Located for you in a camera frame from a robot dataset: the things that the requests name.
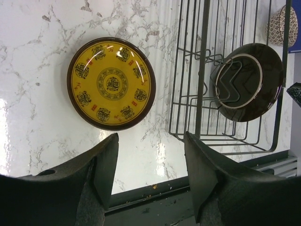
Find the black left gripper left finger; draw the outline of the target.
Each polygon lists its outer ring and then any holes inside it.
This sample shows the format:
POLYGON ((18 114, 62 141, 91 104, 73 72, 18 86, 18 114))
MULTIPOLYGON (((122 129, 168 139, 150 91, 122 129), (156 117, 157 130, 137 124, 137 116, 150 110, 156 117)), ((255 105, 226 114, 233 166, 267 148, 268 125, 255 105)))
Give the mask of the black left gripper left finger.
POLYGON ((3 226, 102 226, 110 205, 119 136, 37 175, 0 177, 3 226))

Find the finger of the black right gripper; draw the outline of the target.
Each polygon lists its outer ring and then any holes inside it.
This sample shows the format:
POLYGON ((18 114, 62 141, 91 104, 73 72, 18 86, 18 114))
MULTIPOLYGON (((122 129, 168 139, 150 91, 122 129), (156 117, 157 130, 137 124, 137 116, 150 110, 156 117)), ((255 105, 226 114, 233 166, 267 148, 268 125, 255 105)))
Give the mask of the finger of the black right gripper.
POLYGON ((286 91, 289 96, 297 103, 297 105, 301 106, 301 83, 294 83, 286 91))

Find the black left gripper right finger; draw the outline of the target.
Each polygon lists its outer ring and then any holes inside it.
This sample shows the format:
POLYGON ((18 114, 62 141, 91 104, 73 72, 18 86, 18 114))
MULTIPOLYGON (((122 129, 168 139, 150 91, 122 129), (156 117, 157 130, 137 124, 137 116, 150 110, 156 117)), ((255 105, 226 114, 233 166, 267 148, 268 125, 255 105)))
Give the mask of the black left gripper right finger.
POLYGON ((249 168, 184 136, 195 221, 201 226, 298 226, 300 177, 278 177, 249 168))

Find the black plate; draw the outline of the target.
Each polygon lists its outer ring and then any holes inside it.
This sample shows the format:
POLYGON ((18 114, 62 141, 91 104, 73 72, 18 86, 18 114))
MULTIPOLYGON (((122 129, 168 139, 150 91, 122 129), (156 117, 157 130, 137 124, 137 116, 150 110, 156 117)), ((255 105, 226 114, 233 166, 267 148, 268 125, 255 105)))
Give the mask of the black plate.
POLYGON ((219 112, 247 122, 265 114, 277 101, 284 81, 278 53, 262 43, 245 44, 225 59, 213 82, 219 112))

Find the yellow patterned plate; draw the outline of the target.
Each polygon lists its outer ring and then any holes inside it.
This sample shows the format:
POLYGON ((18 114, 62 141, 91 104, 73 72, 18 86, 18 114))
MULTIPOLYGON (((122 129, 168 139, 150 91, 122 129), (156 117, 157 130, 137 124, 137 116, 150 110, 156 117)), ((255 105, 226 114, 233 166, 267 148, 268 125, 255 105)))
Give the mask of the yellow patterned plate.
POLYGON ((149 113, 156 78, 146 55, 134 44, 113 37, 92 40, 73 56, 67 90, 76 112, 104 130, 129 129, 149 113))

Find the brown patterned bowl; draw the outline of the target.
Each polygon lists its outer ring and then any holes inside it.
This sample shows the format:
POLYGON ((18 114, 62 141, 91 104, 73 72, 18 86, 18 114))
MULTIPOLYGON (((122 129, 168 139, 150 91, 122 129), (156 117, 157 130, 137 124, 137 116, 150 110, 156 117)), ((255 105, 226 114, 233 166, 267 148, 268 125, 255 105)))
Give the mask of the brown patterned bowl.
POLYGON ((268 40, 268 43, 271 43, 276 46, 283 46, 284 43, 285 8, 286 6, 283 6, 276 13, 274 13, 270 17, 265 27, 265 35, 268 40))

